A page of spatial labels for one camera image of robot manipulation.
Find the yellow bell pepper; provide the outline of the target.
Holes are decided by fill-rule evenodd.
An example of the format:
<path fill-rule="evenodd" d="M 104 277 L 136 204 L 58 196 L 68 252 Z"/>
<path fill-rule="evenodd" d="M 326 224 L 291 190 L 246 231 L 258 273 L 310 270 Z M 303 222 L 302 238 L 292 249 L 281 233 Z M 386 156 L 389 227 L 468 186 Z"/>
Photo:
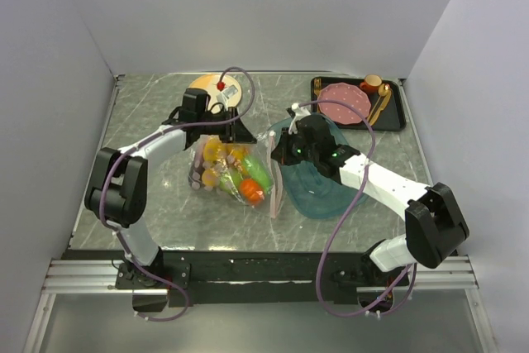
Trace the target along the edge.
<path fill-rule="evenodd" d="M 203 160 L 208 163 L 225 162 L 230 154 L 230 145 L 209 139 L 203 147 Z"/>

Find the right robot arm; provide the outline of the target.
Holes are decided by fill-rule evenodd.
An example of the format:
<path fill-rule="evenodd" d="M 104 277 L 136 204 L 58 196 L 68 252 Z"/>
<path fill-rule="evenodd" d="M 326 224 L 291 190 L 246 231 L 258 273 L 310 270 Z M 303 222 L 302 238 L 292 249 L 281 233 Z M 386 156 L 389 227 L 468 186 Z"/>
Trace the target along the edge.
<path fill-rule="evenodd" d="M 336 183 L 354 188 L 403 219 L 404 234 L 378 243 L 361 266 L 363 279 L 381 285 L 395 270 L 418 263 L 435 269 L 469 237 L 452 190 L 407 179 L 369 160 L 356 148 L 336 142 L 330 124 L 316 114 L 282 128 L 271 157 L 282 166 L 302 162 Z"/>

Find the orange fruit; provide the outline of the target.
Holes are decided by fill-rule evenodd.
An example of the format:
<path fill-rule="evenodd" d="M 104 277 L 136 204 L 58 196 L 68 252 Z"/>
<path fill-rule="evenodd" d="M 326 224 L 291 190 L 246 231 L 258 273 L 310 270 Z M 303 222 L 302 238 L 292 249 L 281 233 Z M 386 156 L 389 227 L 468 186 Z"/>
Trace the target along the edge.
<path fill-rule="evenodd" d="M 215 169 L 205 169 L 201 176 L 204 188 L 215 188 L 220 183 L 220 177 Z"/>

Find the green bitter gourd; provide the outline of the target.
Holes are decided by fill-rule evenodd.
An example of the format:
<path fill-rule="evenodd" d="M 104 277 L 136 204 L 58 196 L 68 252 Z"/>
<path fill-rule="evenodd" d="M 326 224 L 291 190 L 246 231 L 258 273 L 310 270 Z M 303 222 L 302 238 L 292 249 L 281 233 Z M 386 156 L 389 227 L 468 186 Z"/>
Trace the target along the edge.
<path fill-rule="evenodd" d="M 264 166 L 262 161 L 254 155 L 248 154 L 241 162 L 247 174 L 257 182 L 265 192 L 269 192 L 272 188 L 273 182 L 268 169 Z"/>

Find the green apple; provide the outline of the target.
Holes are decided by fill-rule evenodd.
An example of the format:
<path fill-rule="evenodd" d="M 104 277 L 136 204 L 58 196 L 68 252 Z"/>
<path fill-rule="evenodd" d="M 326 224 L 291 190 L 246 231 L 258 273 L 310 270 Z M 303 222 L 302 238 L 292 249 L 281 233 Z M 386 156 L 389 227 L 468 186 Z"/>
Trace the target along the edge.
<path fill-rule="evenodd" d="M 223 192 L 236 195 L 241 183 L 241 174 L 236 169 L 228 169 L 220 176 L 219 189 Z"/>

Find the orange pumpkin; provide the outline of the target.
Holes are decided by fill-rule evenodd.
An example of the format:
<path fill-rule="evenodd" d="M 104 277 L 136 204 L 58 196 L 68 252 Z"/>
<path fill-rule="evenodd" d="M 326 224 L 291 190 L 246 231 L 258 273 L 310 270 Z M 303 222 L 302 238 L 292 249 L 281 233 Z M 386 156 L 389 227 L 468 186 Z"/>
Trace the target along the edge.
<path fill-rule="evenodd" d="M 239 191 L 251 206 L 257 206 L 265 200 L 263 189 L 253 179 L 243 179 L 239 185 Z"/>

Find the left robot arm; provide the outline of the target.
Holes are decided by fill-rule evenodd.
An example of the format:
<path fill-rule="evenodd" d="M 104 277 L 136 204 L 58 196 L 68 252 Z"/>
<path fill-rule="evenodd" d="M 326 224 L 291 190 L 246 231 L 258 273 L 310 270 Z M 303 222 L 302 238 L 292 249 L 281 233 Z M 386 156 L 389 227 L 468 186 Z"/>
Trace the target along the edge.
<path fill-rule="evenodd" d="M 236 107 L 214 113 L 208 109 L 210 100 L 205 90 L 188 88 L 181 104 L 153 133 L 120 149 L 103 147 L 96 154 L 84 206 L 116 235 L 125 260 L 137 265 L 135 279 L 148 289 L 164 278 L 163 251 L 143 219 L 150 175 L 202 136 L 227 144 L 257 142 Z"/>

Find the orange mango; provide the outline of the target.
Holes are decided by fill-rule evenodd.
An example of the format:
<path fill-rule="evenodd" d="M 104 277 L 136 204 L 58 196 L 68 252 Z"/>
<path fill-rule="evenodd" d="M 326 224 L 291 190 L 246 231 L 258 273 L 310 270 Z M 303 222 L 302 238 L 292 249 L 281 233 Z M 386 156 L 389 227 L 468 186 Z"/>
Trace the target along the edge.
<path fill-rule="evenodd" d="M 227 156 L 227 162 L 229 165 L 235 167 L 238 171 L 245 174 L 246 168 L 244 166 L 244 158 L 246 157 L 247 150 L 244 147 L 234 147 Z"/>

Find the clear pink-dotted zip bag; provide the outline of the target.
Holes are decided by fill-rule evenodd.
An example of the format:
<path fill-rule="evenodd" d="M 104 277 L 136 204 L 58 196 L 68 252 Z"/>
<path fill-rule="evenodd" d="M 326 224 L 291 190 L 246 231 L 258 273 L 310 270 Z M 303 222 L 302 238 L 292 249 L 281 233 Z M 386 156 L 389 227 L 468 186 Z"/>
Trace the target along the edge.
<path fill-rule="evenodd" d="M 271 159 L 276 133 L 258 136 L 255 144 L 222 143 L 216 136 L 199 139 L 188 172 L 191 189 L 213 192 L 225 198 L 279 215 L 283 177 Z"/>

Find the purple eggplant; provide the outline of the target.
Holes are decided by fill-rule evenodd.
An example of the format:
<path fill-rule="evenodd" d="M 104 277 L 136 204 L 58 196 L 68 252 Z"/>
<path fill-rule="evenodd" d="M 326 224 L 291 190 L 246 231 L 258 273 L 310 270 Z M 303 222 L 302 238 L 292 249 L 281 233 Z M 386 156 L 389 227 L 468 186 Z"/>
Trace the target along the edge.
<path fill-rule="evenodd" d="M 193 156 L 193 160 L 190 164 L 190 169 L 188 172 L 188 184 L 190 188 L 194 190 L 204 188 L 204 183 L 202 182 L 202 175 L 205 171 L 203 162 L 203 150 L 197 150 Z"/>

